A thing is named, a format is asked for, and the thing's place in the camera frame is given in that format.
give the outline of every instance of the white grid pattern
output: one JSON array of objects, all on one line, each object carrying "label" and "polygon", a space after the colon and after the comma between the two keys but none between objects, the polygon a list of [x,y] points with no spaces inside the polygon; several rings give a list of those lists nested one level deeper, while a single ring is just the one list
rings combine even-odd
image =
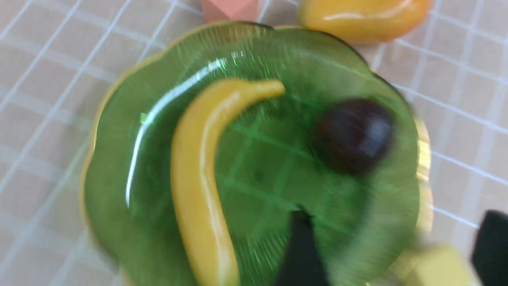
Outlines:
[{"label": "white grid pattern", "polygon": [[[466,64],[469,62],[469,60],[471,58],[472,46],[473,46],[473,41],[474,41],[474,39],[473,39],[474,32],[475,32],[476,26],[478,24],[478,21],[480,19],[484,4],[485,4],[484,0],[478,0],[476,6],[474,8],[471,26],[467,30],[465,46],[462,51],[462,55],[460,56],[461,63]],[[467,71],[465,69],[459,69],[459,73],[457,75],[457,79],[456,79],[456,82],[455,82],[455,85],[454,85],[454,88],[452,91],[452,98],[450,100],[450,102],[453,105],[458,104],[460,102],[460,99],[462,96],[462,91],[465,86],[466,75],[467,75]],[[446,117],[445,117],[444,123],[441,127],[440,134],[439,134],[439,140],[437,142],[437,147],[440,148],[439,150],[444,150],[448,144],[455,116],[456,116],[455,113],[447,110]],[[440,167],[441,167],[441,164],[440,164],[440,162],[438,162],[436,164],[436,166],[434,167],[435,168],[434,174],[437,174],[439,172]],[[469,182],[469,187],[470,188],[476,187],[476,188],[480,188],[480,190],[481,190],[481,186],[473,183],[475,178],[477,178],[477,176],[471,176],[470,182]],[[462,203],[462,209],[465,208],[465,204],[466,204],[466,202]],[[459,227],[456,227],[456,229],[454,230],[454,241],[457,244],[465,245],[466,244],[466,236],[462,235],[462,236],[458,237],[456,235],[458,233],[457,229],[459,229]]]},{"label": "white grid pattern", "polygon": [[[125,8],[127,7],[127,5],[129,4],[130,1],[131,0],[127,0],[125,2],[125,4],[122,6],[122,8],[119,10],[118,14],[114,18],[114,20],[111,23],[109,23],[108,21],[106,21],[104,19],[101,19],[100,17],[96,17],[94,15],[91,15],[91,14],[88,14],[88,13],[85,13],[85,12],[77,10],[77,7],[79,5],[79,2],[81,2],[81,0],[79,0],[78,3],[76,5],[74,5],[73,7],[70,7],[68,5],[65,5],[65,4],[62,4],[62,3],[59,3],[59,2],[56,2],[56,1],[53,1],[53,0],[41,0],[41,1],[38,1],[38,2],[35,2],[35,3],[32,3],[32,1],[30,0],[30,1],[27,1],[25,3],[25,5],[19,11],[19,13],[12,19],[12,21],[9,23],[9,25],[0,34],[0,41],[1,42],[8,43],[8,44],[10,44],[12,46],[15,46],[17,48],[20,48],[20,49],[22,49],[24,51],[36,54],[36,58],[34,59],[32,64],[29,66],[29,68],[26,70],[26,72],[18,79],[18,81],[16,82],[14,87],[8,92],[8,95],[3,99],[2,103],[0,104],[0,111],[3,108],[5,108],[7,103],[24,105],[24,101],[15,102],[13,100],[13,95],[17,92],[18,87],[28,77],[28,75],[30,74],[32,68],[35,66],[37,61],[39,61],[40,59],[48,59],[50,61],[62,64],[64,66],[66,66],[66,67],[71,67],[73,69],[77,69],[78,70],[77,74],[75,75],[75,77],[73,78],[71,83],[68,85],[66,90],[63,92],[63,94],[60,96],[58,101],[45,114],[45,119],[42,122],[42,124],[39,126],[37,131],[33,134],[33,136],[30,138],[28,143],[24,146],[22,151],[17,155],[17,157],[14,159],[14,161],[13,162],[9,162],[11,164],[11,168],[8,170],[7,174],[4,175],[3,179],[0,181],[0,193],[3,191],[4,187],[7,185],[7,183],[11,179],[11,177],[14,174],[14,172],[16,171],[16,169],[17,168],[24,169],[22,161],[25,158],[29,158],[27,156],[28,156],[30,150],[35,145],[35,143],[39,139],[40,135],[42,134],[44,129],[49,124],[49,122],[53,118],[55,118],[55,119],[59,118],[59,113],[61,112],[61,110],[60,110],[61,104],[63,103],[64,99],[66,98],[66,96],[68,95],[68,93],[70,92],[70,90],[72,89],[72,87],[74,86],[74,84],[76,83],[77,79],[79,78],[79,76],[82,73],[90,74],[90,75],[95,76],[97,78],[101,78],[101,79],[103,79],[103,80],[105,80],[107,82],[113,82],[115,80],[115,78],[117,77],[116,75],[113,75],[110,72],[101,70],[100,68],[97,68],[97,67],[94,67],[94,66],[90,65],[91,59],[93,58],[95,53],[98,51],[98,49],[101,47],[102,43],[105,41],[105,39],[107,38],[107,36],[111,32],[122,34],[124,36],[130,37],[132,39],[135,39],[135,40],[138,40],[138,41],[140,41],[142,43],[147,44],[145,46],[145,49],[143,50],[142,54],[140,55],[140,57],[138,59],[138,62],[139,62],[143,58],[146,57],[146,54],[148,53],[148,50],[152,46],[155,46],[155,47],[158,47],[158,48],[163,48],[164,47],[164,44],[156,42],[156,38],[157,38],[157,35],[159,34],[159,32],[161,31],[161,28],[164,26],[165,22],[171,16],[171,13],[173,12],[175,7],[180,7],[180,8],[186,9],[186,10],[191,11],[191,12],[196,13],[196,14],[201,14],[200,11],[198,11],[198,10],[196,10],[194,8],[185,6],[185,5],[181,4],[181,3],[179,3],[178,1],[174,1],[174,2],[169,1],[172,4],[171,4],[167,14],[164,16],[164,18],[162,19],[161,23],[158,25],[157,29],[154,31],[152,36],[146,36],[146,35],[142,35],[142,34],[137,33],[137,32],[130,31],[127,28],[120,27],[120,26],[116,25],[116,23],[119,20],[122,12],[125,10]],[[285,0],[285,1],[297,5],[297,3],[295,1],[293,1],[293,0]],[[506,77],[508,75],[508,67],[507,67],[508,65],[504,65],[504,67],[503,67],[504,71],[501,73],[501,76],[499,76],[499,77],[498,76],[493,76],[491,74],[487,74],[487,73],[485,73],[483,71],[476,70],[476,69],[468,66],[467,62],[468,62],[468,57],[470,56],[470,47],[472,45],[471,44],[471,41],[472,41],[471,38],[472,38],[472,36],[474,34],[478,34],[478,35],[481,35],[481,36],[486,37],[488,39],[491,39],[491,40],[493,40],[495,42],[504,44],[505,53],[504,53],[503,62],[506,62],[507,61],[507,57],[508,57],[507,56],[507,54],[508,54],[507,53],[507,50],[508,50],[508,41],[507,41],[507,39],[502,39],[502,38],[500,38],[500,37],[498,37],[496,35],[492,35],[492,34],[486,32],[486,31],[482,31],[482,30],[479,30],[479,29],[476,28],[476,23],[478,21],[479,14],[481,12],[482,3],[483,3],[483,1],[480,0],[478,5],[477,5],[475,16],[473,17],[473,22],[472,22],[471,25],[463,23],[463,22],[461,22],[459,20],[455,20],[455,19],[453,19],[453,18],[451,18],[449,16],[440,14],[439,13],[439,5],[436,5],[435,10],[430,13],[433,16],[431,21],[433,21],[434,24],[430,24],[427,27],[427,32],[426,32],[426,37],[425,37],[425,40],[424,40],[423,47],[414,46],[414,45],[412,45],[410,43],[405,42],[404,40],[397,40],[396,41],[397,43],[403,44],[405,46],[411,47],[411,48],[419,51],[421,53],[421,58],[420,58],[419,63],[417,65],[417,67],[416,67],[417,72],[416,72],[416,75],[415,75],[413,81],[411,82],[411,86],[408,88],[408,87],[402,87],[402,86],[396,85],[396,87],[401,89],[401,90],[403,90],[403,91],[409,92],[409,94],[411,94],[411,95],[415,95],[415,96],[421,97],[421,98],[423,98],[425,100],[431,101],[434,104],[437,104],[437,105],[440,105],[440,106],[444,107],[447,110],[447,114],[449,114],[449,118],[450,118],[449,120],[452,123],[453,123],[453,117],[455,116],[455,114],[461,114],[463,116],[466,116],[466,117],[468,117],[468,118],[470,118],[470,119],[472,119],[472,120],[474,120],[474,121],[476,121],[476,122],[486,126],[487,127],[486,130],[487,130],[487,132],[489,132],[490,135],[487,136],[486,139],[482,142],[482,147],[481,147],[482,150],[481,150],[480,154],[485,154],[486,157],[488,158],[487,155],[489,153],[489,150],[492,147],[492,141],[493,141],[493,138],[495,136],[495,133],[499,132],[499,133],[508,134],[508,129],[503,128],[503,127],[497,125],[499,114],[501,112],[500,111],[500,106],[502,106],[502,104],[504,102],[504,96],[503,96],[504,92],[503,91],[506,90],[506,88],[507,88],[506,86],[508,85],[508,78]],[[262,7],[261,13],[260,13],[260,16],[259,16],[259,20],[260,21],[262,20],[262,18],[264,16],[264,14],[266,13],[266,11],[269,9],[270,4],[271,4],[271,1],[267,0],[265,2],[265,5]],[[57,30],[55,31],[54,35],[48,40],[48,42],[42,48],[38,47],[37,44],[35,44],[35,43],[30,43],[29,41],[26,41],[24,39],[17,38],[16,36],[9,35],[10,28],[12,26],[14,26],[14,24],[18,21],[18,19],[26,11],[26,9],[28,9],[28,7],[30,5],[40,5],[42,7],[47,8],[47,9],[50,9],[50,10],[53,10],[55,12],[58,12],[58,13],[66,15],[66,17],[63,20],[62,24],[57,28]],[[73,58],[71,58],[71,57],[69,57],[69,56],[67,56],[65,54],[61,54],[59,52],[51,51],[51,50],[48,49],[49,46],[51,45],[51,42],[55,39],[57,34],[61,31],[62,27],[65,25],[65,23],[71,17],[76,17],[76,18],[84,20],[84,21],[86,21],[88,23],[91,23],[91,24],[94,24],[94,25],[97,25],[97,26],[101,26],[101,27],[104,27],[104,28],[107,29],[105,31],[103,37],[101,38],[101,40],[97,43],[97,45],[95,46],[95,48],[90,53],[90,55],[88,56],[88,58],[85,60],[84,63],[80,62],[79,60],[73,59]],[[461,60],[459,62],[457,62],[456,60],[450,59],[450,58],[448,58],[448,57],[446,57],[444,55],[437,54],[437,53],[429,50],[429,45],[432,42],[433,30],[435,29],[435,22],[437,21],[437,19],[442,19],[442,20],[448,21],[450,23],[453,23],[453,24],[455,24],[455,25],[457,25],[457,26],[467,30],[467,32],[468,32],[468,39],[469,40],[468,40],[468,42],[466,44],[466,49],[469,49],[469,50],[468,51],[466,51],[466,50],[464,51],[464,54],[461,57]],[[372,63],[372,67],[373,67],[374,70],[376,69],[376,67],[378,67],[379,65],[382,64],[382,60],[383,60],[383,55],[384,55],[385,49],[386,49],[385,45],[380,46],[380,48],[378,49],[378,53],[377,53],[377,55],[376,55],[376,57],[374,59],[374,62]],[[489,110],[489,116],[488,116],[488,118],[486,120],[485,119],[481,119],[481,118],[479,118],[477,116],[474,116],[472,114],[469,114],[469,113],[467,113],[467,112],[465,112],[463,110],[460,110],[460,109],[456,108],[454,106],[454,102],[452,102],[452,104],[440,102],[439,100],[436,100],[434,98],[431,98],[431,97],[429,97],[427,95],[420,94],[420,93],[415,91],[418,88],[418,86],[420,85],[421,77],[422,77],[422,74],[423,74],[423,68],[425,67],[426,57],[429,54],[430,55],[435,55],[435,56],[437,56],[437,57],[439,57],[441,59],[444,59],[444,60],[454,64],[454,65],[459,66],[462,73],[465,73],[465,71],[470,71],[470,72],[479,74],[481,76],[484,76],[486,78],[490,78],[490,79],[496,80],[498,83],[500,83],[498,92],[496,93],[496,95],[497,95],[496,99],[492,103],[491,109]],[[458,83],[456,84],[456,86],[454,88],[454,89],[456,89],[456,91],[454,91],[455,101],[458,101],[458,99],[460,99],[460,94],[461,94],[460,89],[463,87],[463,81],[464,81],[463,76],[461,78],[457,79]],[[441,141],[442,145],[445,145],[447,143],[447,141],[448,141],[448,139],[446,138],[446,134],[449,134],[449,129],[450,128],[451,128],[451,123],[449,125],[447,125],[447,127],[445,127],[443,129],[444,130],[443,131],[443,135],[444,136],[440,136],[440,137],[444,138]],[[65,170],[65,172],[63,173],[61,179],[58,181],[57,186],[51,192],[50,196],[46,199],[44,204],[40,207],[40,209],[38,210],[36,215],[32,218],[32,220],[30,222],[27,223],[27,225],[24,228],[24,230],[22,230],[21,232],[20,231],[16,231],[16,233],[17,233],[17,239],[16,239],[15,243],[13,244],[13,246],[8,251],[8,254],[6,255],[6,257],[2,260],[2,262],[0,264],[0,281],[1,281],[2,277],[4,277],[5,274],[7,273],[10,264],[12,263],[13,259],[16,257],[16,255],[19,252],[19,250],[27,243],[31,233],[33,233],[35,231],[35,229],[38,227],[38,225],[40,224],[40,222],[41,222],[42,218],[44,217],[44,215],[50,210],[50,208],[53,205],[54,201],[56,200],[56,198],[58,197],[60,192],[62,192],[63,187],[68,183],[68,180],[73,175],[74,169],[76,167],[78,167],[79,159],[87,151],[88,140],[89,140],[89,138],[87,138],[85,140],[85,142],[83,143],[83,145],[79,148],[79,150],[78,150],[77,154],[74,156],[71,164]],[[480,181],[483,181],[484,178],[489,178],[489,179],[497,181],[497,182],[499,182],[499,183],[501,183],[503,185],[508,186],[508,181],[507,180],[504,180],[502,178],[498,178],[498,177],[496,177],[496,176],[494,176],[494,175],[492,175],[492,174],[490,174],[490,173],[488,173],[486,171],[483,171],[484,165],[486,165],[487,162],[481,161],[481,158],[478,159],[473,166],[471,166],[471,165],[465,164],[463,162],[460,162],[460,161],[458,161],[458,160],[456,160],[454,158],[451,158],[451,157],[449,157],[449,156],[447,156],[445,154],[442,154],[440,152],[433,151],[432,154],[435,157],[437,157],[437,158],[440,158],[442,160],[446,160],[446,161],[452,162],[452,163],[454,163],[456,165],[459,165],[459,166],[461,166],[463,168],[466,168],[466,169],[474,172],[475,174],[477,174],[477,176],[480,179]],[[474,184],[474,183],[471,183],[470,186],[474,186],[474,188],[473,187],[470,188],[471,192],[475,193],[472,196],[473,197],[477,197],[478,193],[481,192],[481,183],[479,183],[478,185]],[[464,211],[467,211],[468,208],[470,208],[469,206],[466,205],[466,203],[464,203],[463,207],[464,207],[463,208],[463,212],[461,212],[462,216],[464,215]],[[474,227],[474,228],[478,227],[475,223],[472,223],[472,222],[464,219],[461,216],[457,216],[455,214],[449,213],[449,212],[447,212],[445,210],[441,210],[441,209],[438,209],[438,208],[434,208],[434,210],[436,212],[438,212],[438,213],[441,213],[441,214],[444,214],[444,215],[446,215],[446,216],[448,216],[450,218],[453,218],[453,219],[455,219],[455,220],[457,220],[457,221],[459,221],[459,222],[461,222],[461,223],[463,223],[463,224],[465,224],[465,225],[467,225],[469,227]],[[3,223],[6,223],[7,225],[10,225],[10,226],[16,225],[16,221],[15,220],[9,220],[7,215],[1,214],[1,219],[2,220],[6,220]],[[78,258],[79,253],[83,250],[84,246],[87,243],[87,239],[88,239],[87,233],[86,232],[82,233],[82,235],[80,236],[80,238],[78,240],[78,243],[74,246],[74,248],[68,254],[66,261],[64,262],[64,264],[60,268],[59,272],[53,278],[53,281],[52,281],[51,285],[55,285],[55,286],[63,285],[63,283],[65,282],[65,279],[66,279],[66,277],[68,275],[69,269],[74,264],[75,260]],[[117,275],[111,284],[112,285],[120,285],[121,284],[120,276]]]},{"label": "white grid pattern", "polygon": [[[506,39],[504,43],[505,47],[503,50],[503,57],[501,59],[501,74],[504,74],[504,72],[508,70],[508,39]],[[501,115],[501,109],[499,106],[503,105],[507,90],[508,88],[506,85],[498,84],[496,88],[495,98],[492,101],[489,112],[487,114],[487,118],[491,122],[497,122],[499,120]],[[491,158],[495,136],[496,133],[493,129],[486,129],[484,131],[479,151],[474,162],[475,167],[480,169],[487,168]],[[485,177],[471,176],[467,189],[467,195],[465,196],[466,199],[462,203],[462,208],[460,211],[462,216],[467,216],[469,213],[474,212],[475,207],[478,204],[480,196],[483,192],[484,181]],[[465,235],[465,230],[463,228],[456,228],[453,237],[454,244],[459,245],[460,247],[466,247],[466,237],[467,236]]]}]

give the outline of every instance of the pink block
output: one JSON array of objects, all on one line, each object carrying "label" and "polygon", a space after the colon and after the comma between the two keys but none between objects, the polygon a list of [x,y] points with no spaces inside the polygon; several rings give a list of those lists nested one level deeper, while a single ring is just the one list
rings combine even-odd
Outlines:
[{"label": "pink block", "polygon": [[203,0],[203,17],[207,22],[252,21],[258,19],[258,0]]}]

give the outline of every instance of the plate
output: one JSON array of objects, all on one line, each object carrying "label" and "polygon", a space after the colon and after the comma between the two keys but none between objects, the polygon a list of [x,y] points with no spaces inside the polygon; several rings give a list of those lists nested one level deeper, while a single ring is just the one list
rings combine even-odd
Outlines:
[{"label": "plate", "polygon": [[[333,285],[362,285],[397,265],[428,218],[428,140],[411,107],[333,36],[224,22],[189,33],[126,74],[96,117],[82,210],[133,284],[196,285],[171,201],[171,141],[195,96],[231,77],[277,78],[287,90],[246,110],[217,149],[217,186],[241,285],[273,282],[296,204],[315,215]],[[394,115],[393,146],[369,176],[337,174],[314,156],[309,131],[330,104],[365,97]]]}]

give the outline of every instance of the plum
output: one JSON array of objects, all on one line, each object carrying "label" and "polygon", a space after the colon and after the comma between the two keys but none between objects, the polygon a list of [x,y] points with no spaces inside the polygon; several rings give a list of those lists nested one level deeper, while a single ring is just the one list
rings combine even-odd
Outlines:
[{"label": "plum", "polygon": [[328,167],[351,175],[373,170],[393,141],[392,114],[372,99],[350,99],[326,110],[315,127],[317,154]]}]

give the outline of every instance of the yellow banana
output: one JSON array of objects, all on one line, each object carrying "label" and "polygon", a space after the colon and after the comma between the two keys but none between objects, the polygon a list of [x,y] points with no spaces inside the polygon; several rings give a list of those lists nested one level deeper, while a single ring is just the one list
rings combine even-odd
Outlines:
[{"label": "yellow banana", "polygon": [[228,123],[255,102],[285,92],[278,80],[220,80],[178,122],[171,146],[171,192],[190,266],[201,286],[240,283],[215,182],[215,150]]}]

